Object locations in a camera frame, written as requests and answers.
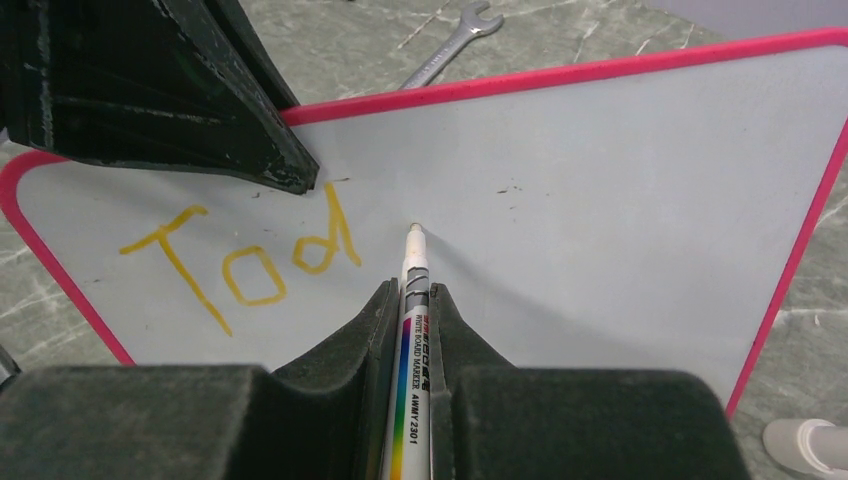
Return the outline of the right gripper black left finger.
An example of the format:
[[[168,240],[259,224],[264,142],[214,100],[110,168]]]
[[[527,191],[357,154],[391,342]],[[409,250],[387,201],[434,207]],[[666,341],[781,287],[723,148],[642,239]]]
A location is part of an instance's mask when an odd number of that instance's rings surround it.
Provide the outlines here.
[[[5,479],[376,479],[398,283],[274,370],[58,366],[1,394]]]

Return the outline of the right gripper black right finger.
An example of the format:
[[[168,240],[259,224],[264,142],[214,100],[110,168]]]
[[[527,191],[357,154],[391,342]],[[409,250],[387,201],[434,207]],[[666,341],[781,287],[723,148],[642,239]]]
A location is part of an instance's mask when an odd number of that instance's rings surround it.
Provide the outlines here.
[[[745,479],[716,395],[669,370],[520,368],[430,297],[436,479]]]

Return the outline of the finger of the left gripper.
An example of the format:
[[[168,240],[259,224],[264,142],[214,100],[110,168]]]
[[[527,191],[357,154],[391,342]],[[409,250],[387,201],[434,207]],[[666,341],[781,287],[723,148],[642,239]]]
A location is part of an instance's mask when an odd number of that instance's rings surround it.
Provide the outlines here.
[[[295,195],[319,164],[236,1],[1,5],[1,126],[81,163],[226,175]]]

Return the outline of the white marker pen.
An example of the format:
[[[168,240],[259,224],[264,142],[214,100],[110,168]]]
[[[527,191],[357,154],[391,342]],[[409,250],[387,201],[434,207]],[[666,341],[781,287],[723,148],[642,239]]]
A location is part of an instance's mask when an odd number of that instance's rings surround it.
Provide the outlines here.
[[[380,477],[429,479],[430,279],[423,227],[414,223],[405,241],[392,385]]]

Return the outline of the red-framed whiteboard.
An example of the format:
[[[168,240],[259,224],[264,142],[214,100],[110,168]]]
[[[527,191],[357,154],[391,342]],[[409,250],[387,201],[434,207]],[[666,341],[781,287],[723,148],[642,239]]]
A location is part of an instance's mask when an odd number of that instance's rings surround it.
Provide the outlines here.
[[[519,366],[683,370],[733,410],[847,152],[822,29],[309,105],[305,196],[31,151],[9,223],[119,361],[281,366],[401,271]]]

